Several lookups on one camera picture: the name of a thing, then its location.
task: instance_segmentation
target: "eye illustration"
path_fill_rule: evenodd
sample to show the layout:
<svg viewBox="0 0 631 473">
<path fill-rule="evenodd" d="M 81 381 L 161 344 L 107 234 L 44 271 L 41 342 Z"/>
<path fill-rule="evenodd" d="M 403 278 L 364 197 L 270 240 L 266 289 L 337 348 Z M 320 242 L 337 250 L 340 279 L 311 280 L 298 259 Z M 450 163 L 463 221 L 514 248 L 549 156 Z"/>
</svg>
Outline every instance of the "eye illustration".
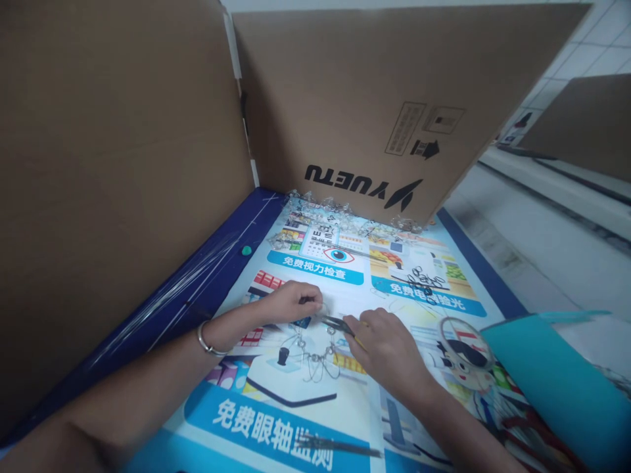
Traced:
<svg viewBox="0 0 631 473">
<path fill-rule="evenodd" d="M 324 254 L 327 256 L 327 258 L 335 261 L 336 263 L 350 263 L 351 261 L 355 261 L 355 257 L 352 254 L 346 253 L 342 250 L 338 250 L 337 248 L 329 248 L 328 250 L 324 250 Z"/>
</svg>

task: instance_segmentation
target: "forearm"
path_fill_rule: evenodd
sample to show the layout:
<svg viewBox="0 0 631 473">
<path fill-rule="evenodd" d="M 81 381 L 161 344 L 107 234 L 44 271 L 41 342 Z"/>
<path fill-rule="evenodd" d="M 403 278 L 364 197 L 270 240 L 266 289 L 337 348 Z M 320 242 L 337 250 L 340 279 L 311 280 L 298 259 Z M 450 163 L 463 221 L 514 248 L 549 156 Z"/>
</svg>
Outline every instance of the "forearm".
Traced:
<svg viewBox="0 0 631 473">
<path fill-rule="evenodd" d="M 447 454 L 456 470 L 467 472 L 524 472 L 524 468 L 438 384 L 410 396 L 403 404 Z"/>
<path fill-rule="evenodd" d="M 243 305 L 206 323 L 208 346 L 230 350 L 264 323 L 258 303 Z M 20 442 L 10 456 L 39 450 L 55 432 L 79 432 L 105 466 L 119 466 L 164 424 L 219 362 L 189 332 L 112 374 L 68 404 Z"/>
</svg>

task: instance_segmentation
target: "yuetu logo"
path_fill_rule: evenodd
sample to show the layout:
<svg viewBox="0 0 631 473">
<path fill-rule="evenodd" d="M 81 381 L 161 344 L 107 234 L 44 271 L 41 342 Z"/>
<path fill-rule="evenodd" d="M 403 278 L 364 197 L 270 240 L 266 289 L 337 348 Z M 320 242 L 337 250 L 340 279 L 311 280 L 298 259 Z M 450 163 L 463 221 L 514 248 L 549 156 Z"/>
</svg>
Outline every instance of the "yuetu logo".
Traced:
<svg viewBox="0 0 631 473">
<path fill-rule="evenodd" d="M 327 169 L 327 172 L 324 176 L 322 176 L 322 168 L 319 166 L 315 166 L 310 164 L 307 166 L 307 172 L 304 175 L 304 178 L 307 181 L 313 181 L 320 184 L 332 185 L 335 187 L 339 187 L 340 189 L 346 189 L 351 192 L 357 192 L 359 190 L 360 194 L 366 194 L 370 191 L 370 188 L 373 185 L 373 180 L 370 177 L 366 176 L 355 176 L 352 173 L 347 173 L 344 171 L 337 171 L 337 175 L 335 176 L 335 182 L 333 181 L 333 173 L 335 171 L 331 168 Z M 383 206 L 384 209 L 390 208 L 393 205 L 401 202 L 401 212 L 406 209 L 409 203 L 412 201 L 412 191 L 416 189 L 422 179 L 418 181 L 414 181 L 412 184 L 408 184 L 403 186 L 401 189 L 394 191 L 394 193 L 388 199 L 388 202 Z M 386 188 L 389 183 L 385 181 L 381 181 L 377 187 L 375 187 L 368 195 L 370 197 L 378 197 L 382 200 L 386 198 Z"/>
</svg>

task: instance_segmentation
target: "white tile wall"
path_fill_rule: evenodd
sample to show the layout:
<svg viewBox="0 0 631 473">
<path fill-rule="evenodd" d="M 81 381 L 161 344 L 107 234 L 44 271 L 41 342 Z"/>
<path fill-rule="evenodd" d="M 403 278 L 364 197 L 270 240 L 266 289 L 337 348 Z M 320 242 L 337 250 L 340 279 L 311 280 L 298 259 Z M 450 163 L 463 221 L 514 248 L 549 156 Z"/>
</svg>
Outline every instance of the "white tile wall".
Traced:
<svg viewBox="0 0 631 473">
<path fill-rule="evenodd" d="M 539 113 L 532 115 L 528 127 L 517 131 L 524 135 L 570 80 L 631 74 L 631 0 L 581 1 L 593 3 L 587 18 L 507 123 L 502 139 L 516 133 L 512 125 L 520 117 L 537 110 Z M 520 140 L 516 137 L 511 146 L 517 146 Z"/>
<path fill-rule="evenodd" d="M 529 107 L 538 108 L 539 110 L 547 108 L 556 99 L 557 95 L 561 93 L 567 83 L 567 80 L 550 79 L 537 97 L 530 102 Z"/>
<path fill-rule="evenodd" d="M 607 48 L 596 62 L 587 69 L 584 76 L 608 76 L 610 74 L 617 74 L 629 59 L 631 59 L 631 48 L 612 46 Z"/>
<path fill-rule="evenodd" d="M 606 50 L 606 46 L 579 44 L 554 74 L 554 78 L 570 80 L 582 76 Z"/>
</svg>

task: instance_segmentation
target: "blue border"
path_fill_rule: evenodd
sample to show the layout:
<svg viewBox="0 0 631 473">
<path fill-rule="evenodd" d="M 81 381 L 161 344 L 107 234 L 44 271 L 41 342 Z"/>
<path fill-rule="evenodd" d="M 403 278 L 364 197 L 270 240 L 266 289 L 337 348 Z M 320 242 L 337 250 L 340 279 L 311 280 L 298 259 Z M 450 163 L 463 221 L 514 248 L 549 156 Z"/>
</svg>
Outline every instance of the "blue border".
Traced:
<svg viewBox="0 0 631 473">
<path fill-rule="evenodd" d="M 475 275 L 480 279 L 491 298 L 495 301 L 504 318 L 514 319 L 529 314 L 524 305 L 513 294 L 503 279 L 495 272 L 486 258 L 480 253 L 460 225 L 444 208 L 437 213 L 441 223 L 454 239 Z"/>
</svg>

